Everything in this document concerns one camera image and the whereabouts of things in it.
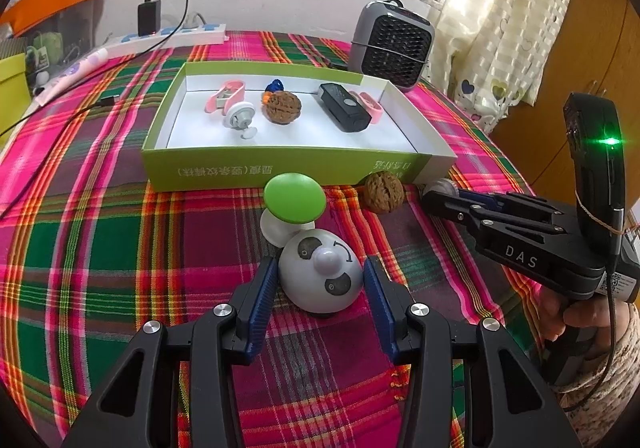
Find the person right hand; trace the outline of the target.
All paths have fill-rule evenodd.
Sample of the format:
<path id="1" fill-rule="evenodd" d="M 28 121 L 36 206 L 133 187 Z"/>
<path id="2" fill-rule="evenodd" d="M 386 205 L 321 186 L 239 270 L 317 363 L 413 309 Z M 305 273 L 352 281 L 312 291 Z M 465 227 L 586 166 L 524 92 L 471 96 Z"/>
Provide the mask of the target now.
<path id="1" fill-rule="evenodd" d="M 588 301 L 576 301 L 568 304 L 566 298 L 558 293 L 542 287 L 538 294 L 539 323 L 542 337 L 551 342 L 556 341 L 568 327 L 577 329 L 597 329 L 594 345 L 605 348 L 617 342 L 626 332 L 630 321 L 630 307 L 624 301 L 613 301 L 613 316 L 615 318 L 614 340 L 611 340 L 612 318 L 610 303 L 597 295 Z"/>

